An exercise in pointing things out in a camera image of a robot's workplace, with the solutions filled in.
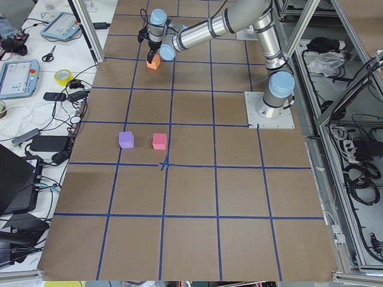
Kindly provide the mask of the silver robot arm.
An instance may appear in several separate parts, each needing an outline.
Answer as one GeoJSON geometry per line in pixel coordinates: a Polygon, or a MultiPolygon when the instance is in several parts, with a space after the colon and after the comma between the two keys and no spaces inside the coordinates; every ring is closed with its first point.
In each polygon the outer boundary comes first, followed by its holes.
{"type": "Polygon", "coordinates": [[[238,41],[234,34],[184,51],[158,70],[140,65],[136,88],[172,96],[175,123],[247,123],[244,92],[266,87],[267,72],[258,41],[238,41]]]}

